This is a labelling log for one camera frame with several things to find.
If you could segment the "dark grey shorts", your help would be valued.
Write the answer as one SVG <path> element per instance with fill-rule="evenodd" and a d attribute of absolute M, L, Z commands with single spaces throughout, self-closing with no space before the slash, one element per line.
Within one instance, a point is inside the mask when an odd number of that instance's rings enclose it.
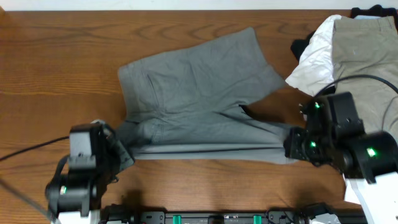
<path fill-rule="evenodd" d="M 245 107 L 285 82 L 254 29 L 164 52 L 119 69 L 126 118 L 116 135 L 136 159 L 237 159 L 290 164 L 290 126 Z"/>

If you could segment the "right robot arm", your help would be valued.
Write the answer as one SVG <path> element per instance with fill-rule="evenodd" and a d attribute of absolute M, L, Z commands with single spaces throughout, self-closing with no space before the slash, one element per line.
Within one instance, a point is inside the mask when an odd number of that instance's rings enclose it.
<path fill-rule="evenodd" d="M 368 223 L 397 223 L 397 142 L 388 132 L 292 128 L 284 149 L 288 158 L 342 174 Z"/>

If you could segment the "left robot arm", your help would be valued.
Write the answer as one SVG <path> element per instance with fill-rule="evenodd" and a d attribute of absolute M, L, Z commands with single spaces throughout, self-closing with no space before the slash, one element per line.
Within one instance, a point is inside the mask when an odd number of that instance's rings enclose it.
<path fill-rule="evenodd" d="M 101 199 L 117 175 L 134 165 L 132 154 L 117 139 L 106 123 L 94 122 L 71 128 L 70 153 L 59 160 L 52 180 L 45 188 L 52 223 L 61 223 L 60 215 L 77 220 L 106 223 L 109 208 L 100 215 Z"/>

